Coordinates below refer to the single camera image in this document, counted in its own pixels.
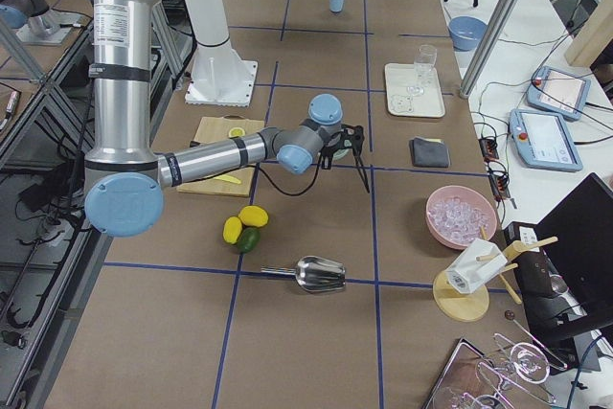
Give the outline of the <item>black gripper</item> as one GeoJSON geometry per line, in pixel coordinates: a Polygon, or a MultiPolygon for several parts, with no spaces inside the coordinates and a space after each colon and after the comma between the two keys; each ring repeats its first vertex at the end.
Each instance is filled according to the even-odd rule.
{"type": "Polygon", "coordinates": [[[330,170],[333,164],[333,153],[342,148],[346,148],[344,134],[337,133],[320,151],[320,168],[322,170],[330,170]]]}

